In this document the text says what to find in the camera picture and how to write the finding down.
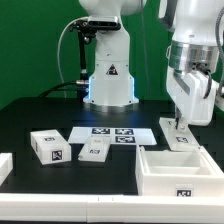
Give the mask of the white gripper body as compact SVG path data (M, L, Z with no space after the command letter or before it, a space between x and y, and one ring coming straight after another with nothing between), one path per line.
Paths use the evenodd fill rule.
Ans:
M199 71L186 73L173 68L167 70L166 88L183 119L190 125L207 126L213 114L216 85L205 97L209 79Z

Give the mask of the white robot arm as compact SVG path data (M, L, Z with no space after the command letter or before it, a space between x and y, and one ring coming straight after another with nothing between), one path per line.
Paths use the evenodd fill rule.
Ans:
M130 37L121 17L142 10L147 0L79 0L96 30L95 70L84 101L99 108L138 102L129 72ZM177 108L177 123L210 123L217 87L211 78L219 58L224 0L161 0L159 19L173 32L167 49L166 89Z

